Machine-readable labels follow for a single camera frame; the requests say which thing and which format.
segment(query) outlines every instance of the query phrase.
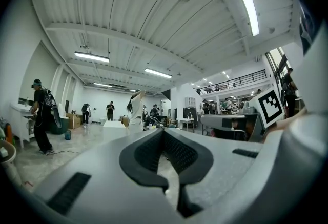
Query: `white corrugated ceiling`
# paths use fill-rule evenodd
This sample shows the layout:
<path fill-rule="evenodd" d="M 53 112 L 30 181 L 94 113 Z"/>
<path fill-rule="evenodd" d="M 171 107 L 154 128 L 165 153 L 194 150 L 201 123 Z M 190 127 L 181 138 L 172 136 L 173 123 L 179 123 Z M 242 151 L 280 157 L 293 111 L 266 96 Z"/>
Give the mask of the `white corrugated ceiling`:
<path fill-rule="evenodd" d="M 272 46 L 265 42 L 290 31 L 295 1 L 254 0 L 259 13 L 257 37 L 249 36 L 241 0 L 33 0 L 33 3 L 55 48 L 85 83 L 101 81 L 160 92 L 203 74 L 217 73 L 236 57 L 253 57 L 252 53 L 265 51 L 266 46 Z M 238 4 L 239 10 L 231 10 L 232 3 Z M 100 65 L 78 59 L 75 51 L 109 56 L 110 63 Z M 146 67 L 173 78 L 149 75 L 145 73 Z"/>

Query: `black railing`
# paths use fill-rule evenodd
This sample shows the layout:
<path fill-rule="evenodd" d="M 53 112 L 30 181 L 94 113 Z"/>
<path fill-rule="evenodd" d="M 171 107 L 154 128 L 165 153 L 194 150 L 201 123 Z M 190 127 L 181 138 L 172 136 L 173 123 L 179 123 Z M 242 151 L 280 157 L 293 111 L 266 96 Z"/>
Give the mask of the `black railing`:
<path fill-rule="evenodd" d="M 267 74 L 265 73 L 265 69 L 263 69 L 261 71 L 248 74 L 245 76 L 241 76 L 235 79 L 231 79 L 225 82 L 221 82 L 214 85 L 208 85 L 207 87 L 203 87 L 203 88 L 198 88 L 196 89 L 196 92 L 200 95 L 209 94 L 209 93 L 219 92 L 230 88 L 240 87 L 266 78 L 267 78 Z"/>

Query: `black pants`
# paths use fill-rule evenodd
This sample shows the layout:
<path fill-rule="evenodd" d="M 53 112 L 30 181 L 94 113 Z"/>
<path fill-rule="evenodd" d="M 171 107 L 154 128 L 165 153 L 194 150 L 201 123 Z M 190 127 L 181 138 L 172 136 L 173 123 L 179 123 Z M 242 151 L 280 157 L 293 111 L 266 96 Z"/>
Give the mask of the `black pants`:
<path fill-rule="evenodd" d="M 85 122 L 87 122 L 87 124 L 89 123 L 89 111 L 86 111 L 85 113 L 82 113 L 82 122 L 83 122 L 83 124 Z"/>
<path fill-rule="evenodd" d="M 295 113 L 295 99 L 296 96 L 294 95 L 287 95 L 286 96 L 286 101 L 288 105 L 288 117 L 294 116 Z"/>
<path fill-rule="evenodd" d="M 52 145 L 48 140 L 46 130 L 48 130 L 48 124 L 41 119 L 36 119 L 34 126 L 34 136 L 42 152 L 46 152 L 52 148 Z"/>

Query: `black rubber pad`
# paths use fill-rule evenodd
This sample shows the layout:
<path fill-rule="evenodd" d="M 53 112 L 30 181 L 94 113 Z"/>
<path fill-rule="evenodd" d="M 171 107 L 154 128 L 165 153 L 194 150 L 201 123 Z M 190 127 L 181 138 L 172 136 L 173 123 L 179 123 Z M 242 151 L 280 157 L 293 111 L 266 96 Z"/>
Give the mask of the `black rubber pad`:
<path fill-rule="evenodd" d="M 251 157 L 251 158 L 256 158 L 257 155 L 258 155 L 258 152 L 249 151 L 249 150 L 245 150 L 245 149 L 239 149 L 239 148 L 233 150 L 232 153 L 242 155 L 242 156 Z"/>
<path fill-rule="evenodd" d="M 65 215 L 75 200 L 88 183 L 90 175 L 83 173 L 76 173 L 69 181 L 54 195 L 48 202 L 48 206 L 58 213 Z"/>

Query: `ceiling light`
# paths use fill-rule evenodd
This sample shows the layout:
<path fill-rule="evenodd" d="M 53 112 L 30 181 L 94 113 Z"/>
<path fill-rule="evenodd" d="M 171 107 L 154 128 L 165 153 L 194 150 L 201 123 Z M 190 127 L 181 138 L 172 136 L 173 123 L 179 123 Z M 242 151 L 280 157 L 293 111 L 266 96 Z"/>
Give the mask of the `ceiling light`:
<path fill-rule="evenodd" d="M 158 72 L 158 71 L 155 71 L 155 70 L 152 70 L 152 69 L 149 69 L 149 68 L 146 68 L 146 69 L 145 69 L 145 72 L 147 72 L 147 73 L 152 73 L 152 74 L 156 74 L 156 75 L 160 75 L 160 76 L 163 76 L 163 77 L 165 77 L 165 78 L 172 78 L 171 75 L 163 74 L 163 73 L 160 73 L 160 72 Z"/>
<path fill-rule="evenodd" d="M 88 53 L 80 53 L 80 52 L 75 52 L 74 54 L 78 57 L 93 59 L 93 60 L 109 63 L 109 58 L 108 57 L 103 57 L 103 56 L 88 54 Z"/>
<path fill-rule="evenodd" d="M 254 2 L 253 2 L 253 0 L 242 0 L 242 1 L 244 2 L 244 5 L 245 5 L 246 11 L 247 11 L 247 15 L 250 20 L 252 35 L 256 36 L 259 34 L 259 28 L 258 28 L 258 21 L 257 21 L 257 15 L 256 15 Z"/>
<path fill-rule="evenodd" d="M 104 84 L 99 84 L 99 83 L 93 83 L 94 85 L 97 85 L 97 86 L 103 86 L 103 87 L 112 87 L 110 85 L 104 85 Z"/>

